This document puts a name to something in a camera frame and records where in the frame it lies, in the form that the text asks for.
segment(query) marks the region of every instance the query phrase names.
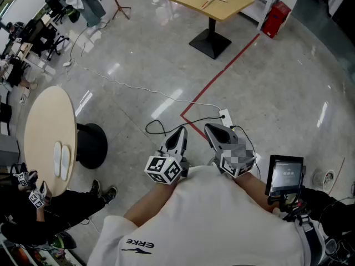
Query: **power strip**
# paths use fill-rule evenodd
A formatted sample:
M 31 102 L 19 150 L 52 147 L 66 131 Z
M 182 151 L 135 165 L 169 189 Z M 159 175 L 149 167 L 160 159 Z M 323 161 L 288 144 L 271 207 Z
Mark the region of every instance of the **power strip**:
M 224 116 L 222 119 L 222 123 L 224 126 L 230 128 L 233 126 L 233 122 L 231 116 L 229 115 L 228 109 L 223 109 L 219 111 L 220 116 Z

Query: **white slipper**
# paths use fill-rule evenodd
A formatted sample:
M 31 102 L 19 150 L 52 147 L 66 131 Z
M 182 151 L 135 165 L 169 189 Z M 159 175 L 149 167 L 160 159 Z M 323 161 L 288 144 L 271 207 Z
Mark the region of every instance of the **white slipper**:
M 60 176 L 60 159 L 62 158 L 62 146 L 59 142 L 54 144 L 54 174 L 55 176 Z
M 64 145 L 62 148 L 62 161 L 60 167 L 60 176 L 62 180 L 66 181 L 68 177 L 69 165 L 70 165 L 70 150 L 68 146 Z

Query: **black table leg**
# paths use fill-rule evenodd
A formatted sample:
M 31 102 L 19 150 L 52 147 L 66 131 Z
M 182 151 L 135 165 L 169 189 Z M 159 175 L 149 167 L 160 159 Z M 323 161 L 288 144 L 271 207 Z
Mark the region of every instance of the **black table leg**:
M 77 123 L 78 149 L 77 161 L 89 169 L 98 168 L 104 162 L 107 154 L 107 138 L 99 125 Z
M 215 28 L 216 20 L 209 18 L 209 28 L 205 29 L 189 43 L 213 59 L 216 59 L 232 43 L 229 39 L 217 34 Z

